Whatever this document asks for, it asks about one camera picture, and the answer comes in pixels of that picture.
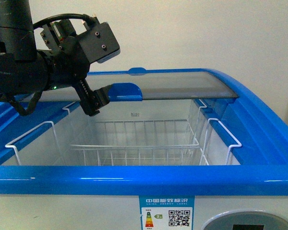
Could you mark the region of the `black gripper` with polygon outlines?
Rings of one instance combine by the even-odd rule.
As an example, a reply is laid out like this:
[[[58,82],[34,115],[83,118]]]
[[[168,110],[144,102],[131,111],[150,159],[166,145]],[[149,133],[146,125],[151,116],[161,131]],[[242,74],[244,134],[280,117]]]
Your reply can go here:
[[[77,32],[69,19],[45,23],[40,35],[48,47],[39,54],[45,60],[48,81],[45,90],[66,88],[73,85],[80,99],[80,106],[88,116],[95,116],[101,108],[110,103],[111,85],[92,91],[84,78],[89,70],[89,62],[82,50]]]

